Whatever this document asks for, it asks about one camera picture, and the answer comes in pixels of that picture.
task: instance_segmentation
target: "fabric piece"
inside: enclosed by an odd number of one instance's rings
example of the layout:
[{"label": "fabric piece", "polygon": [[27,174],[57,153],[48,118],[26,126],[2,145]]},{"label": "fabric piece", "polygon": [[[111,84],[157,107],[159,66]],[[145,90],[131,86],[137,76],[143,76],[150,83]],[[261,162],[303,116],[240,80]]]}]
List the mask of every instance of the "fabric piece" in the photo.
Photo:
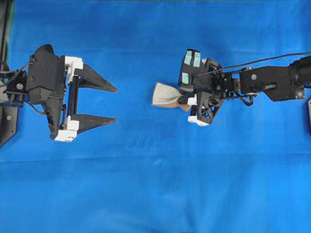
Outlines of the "fabric piece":
[{"label": "fabric piece", "polygon": [[152,105],[166,108],[181,107],[183,110],[188,111],[190,106],[187,104],[179,104],[178,99],[182,94],[171,86],[157,83],[152,98]]}]

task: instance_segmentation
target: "gray cloth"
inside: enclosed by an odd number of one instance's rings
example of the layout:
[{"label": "gray cloth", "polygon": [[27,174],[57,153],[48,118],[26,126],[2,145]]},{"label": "gray cloth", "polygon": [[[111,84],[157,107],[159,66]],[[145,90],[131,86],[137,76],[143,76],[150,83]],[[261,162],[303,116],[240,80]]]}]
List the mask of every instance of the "gray cloth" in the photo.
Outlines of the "gray cloth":
[{"label": "gray cloth", "polygon": [[182,94],[179,91],[171,86],[157,83],[155,86],[154,95],[152,97],[153,105],[165,105],[172,104],[178,101],[178,98]]}]

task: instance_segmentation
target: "blue cloth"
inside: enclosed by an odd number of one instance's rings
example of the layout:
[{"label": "blue cloth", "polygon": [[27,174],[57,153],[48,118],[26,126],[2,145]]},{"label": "blue cloth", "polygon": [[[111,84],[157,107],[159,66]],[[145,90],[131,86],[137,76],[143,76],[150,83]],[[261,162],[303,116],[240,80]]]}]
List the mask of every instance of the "blue cloth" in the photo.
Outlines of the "blue cloth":
[{"label": "blue cloth", "polygon": [[188,48],[223,66],[310,51],[310,13],[309,1],[17,0],[10,67],[47,43],[82,57],[119,92],[82,89],[78,113],[118,120],[53,142],[25,106],[0,149],[0,232],[310,232],[309,91],[225,102],[209,127],[151,106]]}]

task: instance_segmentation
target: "black mounting plate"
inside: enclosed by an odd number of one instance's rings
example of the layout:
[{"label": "black mounting plate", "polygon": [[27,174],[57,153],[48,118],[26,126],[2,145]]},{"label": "black mounting plate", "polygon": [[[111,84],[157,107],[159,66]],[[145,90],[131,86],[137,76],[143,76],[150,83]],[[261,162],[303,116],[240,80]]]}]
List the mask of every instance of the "black mounting plate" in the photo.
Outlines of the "black mounting plate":
[{"label": "black mounting plate", "polygon": [[0,147],[17,132],[18,108],[0,107]]}]

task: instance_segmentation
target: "black cylinder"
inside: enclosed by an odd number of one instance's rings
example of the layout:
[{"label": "black cylinder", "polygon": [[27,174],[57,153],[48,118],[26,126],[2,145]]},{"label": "black cylinder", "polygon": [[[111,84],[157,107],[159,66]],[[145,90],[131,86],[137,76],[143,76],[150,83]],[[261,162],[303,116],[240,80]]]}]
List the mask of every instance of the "black cylinder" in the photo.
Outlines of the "black cylinder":
[{"label": "black cylinder", "polygon": [[311,82],[311,56],[301,58],[295,61],[295,70],[297,75],[297,81],[304,85],[307,82]]}]

